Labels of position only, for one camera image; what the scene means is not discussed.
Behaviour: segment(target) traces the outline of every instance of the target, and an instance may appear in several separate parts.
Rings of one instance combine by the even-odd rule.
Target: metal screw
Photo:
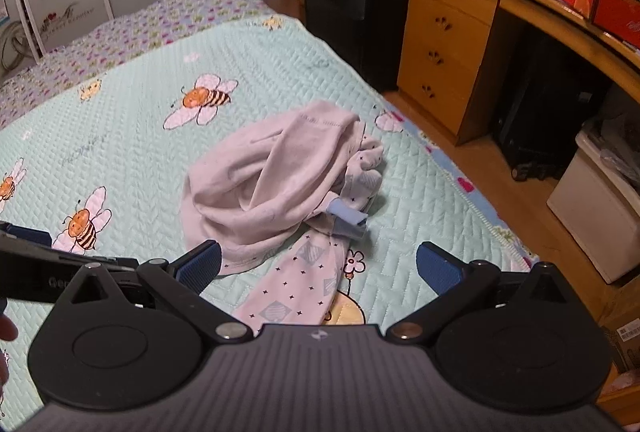
[[[422,334],[422,327],[413,322],[400,322],[391,328],[391,332],[401,340],[410,340]]]
[[[233,340],[244,336],[247,330],[247,326],[244,325],[244,323],[226,322],[220,323],[220,325],[216,327],[216,334],[225,340]]]

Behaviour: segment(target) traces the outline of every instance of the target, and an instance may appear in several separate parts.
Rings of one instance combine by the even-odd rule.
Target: wooden floor
[[[265,0],[275,11],[301,18],[297,0]],[[385,97],[440,146],[462,172],[478,187],[498,215],[542,260],[555,263],[569,279],[595,319],[614,288],[607,286],[575,240],[560,224],[546,200],[557,181],[530,179],[517,183],[498,147],[489,137],[455,147],[445,133],[424,112],[399,92]]]

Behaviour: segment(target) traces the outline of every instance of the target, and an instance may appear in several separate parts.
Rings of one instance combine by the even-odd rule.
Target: wooden desk
[[[640,102],[640,56],[557,0],[409,0],[398,87],[456,143],[484,135],[527,23]]]

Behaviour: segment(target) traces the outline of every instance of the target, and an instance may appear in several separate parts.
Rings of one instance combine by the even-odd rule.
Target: barcode label
[[[640,318],[629,322],[626,326],[620,327],[618,334],[623,342],[631,340],[631,338],[636,338],[636,336],[640,335]]]

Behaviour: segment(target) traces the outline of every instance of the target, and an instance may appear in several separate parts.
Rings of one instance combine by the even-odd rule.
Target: drawer handle
[[[437,50],[429,51],[429,59],[436,65],[442,65],[444,63],[444,60],[440,57],[440,53]]]
[[[453,26],[447,22],[447,17],[437,17],[436,23],[442,28],[443,31],[449,31]]]
[[[422,91],[429,97],[429,98],[434,98],[436,97],[436,95],[431,92],[431,87],[430,86],[422,86]]]

